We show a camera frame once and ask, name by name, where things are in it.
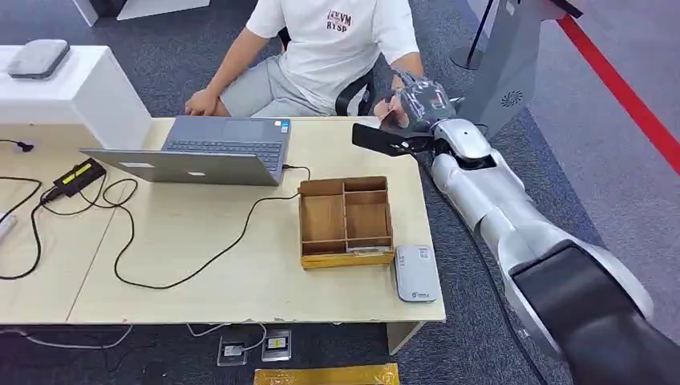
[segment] red stripe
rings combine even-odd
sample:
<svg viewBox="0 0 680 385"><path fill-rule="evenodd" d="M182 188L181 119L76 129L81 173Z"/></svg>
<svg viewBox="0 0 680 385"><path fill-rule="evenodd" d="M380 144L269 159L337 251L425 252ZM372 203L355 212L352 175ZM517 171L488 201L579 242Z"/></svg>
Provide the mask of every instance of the red stripe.
<svg viewBox="0 0 680 385"><path fill-rule="evenodd" d="M619 104L628 112L633 121L642 132L647 135L654 147L666 158L675 172L680 174L680 142L661 123L654 113L635 94L633 88L616 72L612 64L595 47L590 38L578 26L576 21L565 15L557 20L562 30L571 39L572 43L583 55L585 61L590 64L600 80L607 86L609 91L618 100Z"/></svg>

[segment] table leg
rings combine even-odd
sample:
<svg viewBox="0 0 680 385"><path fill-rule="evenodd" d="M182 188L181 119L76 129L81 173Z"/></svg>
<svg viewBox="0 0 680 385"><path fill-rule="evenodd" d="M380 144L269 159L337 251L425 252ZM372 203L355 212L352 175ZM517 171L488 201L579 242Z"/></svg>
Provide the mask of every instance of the table leg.
<svg viewBox="0 0 680 385"><path fill-rule="evenodd" d="M387 346L390 355L396 355L411 337L413 337L425 322L396 322L387 324Z"/></svg>

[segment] laptop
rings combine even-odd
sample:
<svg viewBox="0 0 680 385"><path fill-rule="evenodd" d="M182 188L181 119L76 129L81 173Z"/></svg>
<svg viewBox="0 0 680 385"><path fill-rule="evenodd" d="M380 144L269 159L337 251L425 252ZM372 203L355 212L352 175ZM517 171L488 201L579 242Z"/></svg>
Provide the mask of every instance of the laptop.
<svg viewBox="0 0 680 385"><path fill-rule="evenodd" d="M278 186L290 120L177 116L160 151L80 151L150 182Z"/></svg>

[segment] yellow object on floor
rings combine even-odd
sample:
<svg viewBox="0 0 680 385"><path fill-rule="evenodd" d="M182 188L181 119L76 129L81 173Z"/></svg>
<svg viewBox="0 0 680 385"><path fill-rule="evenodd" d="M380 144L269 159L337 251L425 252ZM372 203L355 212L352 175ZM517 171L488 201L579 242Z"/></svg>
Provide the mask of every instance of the yellow object on floor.
<svg viewBox="0 0 680 385"><path fill-rule="evenodd" d="M396 363L323 369L257 369L253 385L399 385Z"/></svg>

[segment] black robot arm segment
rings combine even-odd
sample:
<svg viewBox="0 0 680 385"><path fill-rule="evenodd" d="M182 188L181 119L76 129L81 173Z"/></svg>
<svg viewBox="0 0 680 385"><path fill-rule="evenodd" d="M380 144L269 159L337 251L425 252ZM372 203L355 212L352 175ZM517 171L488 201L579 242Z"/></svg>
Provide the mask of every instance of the black robot arm segment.
<svg viewBox="0 0 680 385"><path fill-rule="evenodd" d="M512 276L577 385L680 383L680 347L587 251L570 244Z"/></svg>

